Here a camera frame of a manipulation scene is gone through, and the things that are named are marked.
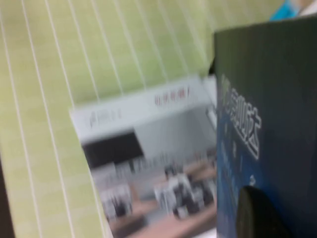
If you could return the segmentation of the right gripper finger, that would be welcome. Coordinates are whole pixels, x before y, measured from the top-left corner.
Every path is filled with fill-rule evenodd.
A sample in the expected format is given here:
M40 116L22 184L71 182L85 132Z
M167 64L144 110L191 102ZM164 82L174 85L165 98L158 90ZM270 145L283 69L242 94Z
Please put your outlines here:
M244 186L239 192L236 236L290 238L291 233L266 194L253 186Z

